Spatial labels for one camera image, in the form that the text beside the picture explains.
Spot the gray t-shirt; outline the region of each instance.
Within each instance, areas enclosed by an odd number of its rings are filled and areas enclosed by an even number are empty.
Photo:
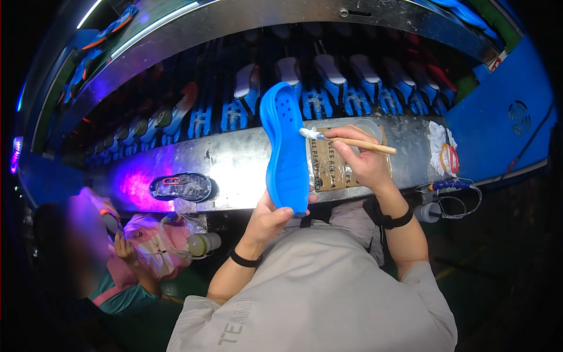
[[[401,282],[346,231],[287,235],[223,306],[186,298],[168,351],[453,351],[457,329],[430,265]]]

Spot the pink apron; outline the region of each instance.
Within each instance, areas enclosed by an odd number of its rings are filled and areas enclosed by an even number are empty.
[[[109,211],[120,219],[109,198],[100,197],[88,187],[83,188],[80,195],[88,198],[100,212]],[[160,221],[155,218],[154,214],[135,214],[123,231],[125,238],[130,240],[137,250],[139,263],[156,280],[173,279],[180,270],[191,263],[191,259],[185,259],[173,253],[177,249],[184,249],[190,235],[187,233],[187,227],[183,221],[164,224],[162,233],[160,233]],[[106,300],[138,283],[137,277],[127,263],[115,253],[111,240],[109,240],[108,248],[110,251],[108,271],[115,286],[92,301],[96,306],[100,306]]]

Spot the paintbrush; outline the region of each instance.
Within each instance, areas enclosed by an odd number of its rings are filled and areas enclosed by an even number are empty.
[[[389,146],[384,146],[375,143],[364,142],[357,139],[340,138],[340,137],[325,138],[324,134],[322,132],[317,131],[315,127],[313,127],[312,130],[309,130],[307,128],[300,128],[299,134],[308,139],[317,139],[317,140],[329,141],[329,142],[340,141],[347,145],[357,146],[358,148],[362,148],[362,149],[374,150],[375,152],[381,152],[385,154],[395,155],[395,153],[397,153],[397,150],[395,148],[391,148]]]

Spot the cardboard box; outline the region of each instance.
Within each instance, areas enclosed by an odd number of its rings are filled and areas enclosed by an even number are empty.
[[[385,132],[380,126],[383,134],[382,145],[387,145]],[[328,128],[319,128],[317,131],[325,132]],[[309,140],[311,146],[311,165],[315,178],[315,191],[328,191],[332,189],[343,189],[360,186],[352,169],[338,155],[333,143],[321,140]],[[386,154],[387,167],[390,170],[391,164],[389,155]]]

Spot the hand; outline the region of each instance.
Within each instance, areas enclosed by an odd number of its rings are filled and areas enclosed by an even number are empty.
[[[131,241],[123,238],[122,234],[115,234],[115,242],[113,243],[117,256],[123,259],[127,264],[135,264],[137,262],[137,251],[131,244]]]
[[[365,133],[361,128],[353,124],[347,124],[343,127],[333,127],[325,132],[324,136],[327,138],[341,137],[358,139],[380,144],[377,138]],[[376,195],[381,190],[394,187],[383,153],[359,148],[360,154],[356,155],[350,146],[340,141],[334,142],[334,148],[352,168],[352,172],[356,175],[356,178],[362,186],[370,188]]]
[[[318,199],[319,197],[314,194],[309,195],[309,202],[316,202]],[[289,207],[277,209],[268,191],[265,191],[258,201],[256,209],[252,212],[243,239],[257,244],[266,244],[282,231],[292,216],[293,209]]]

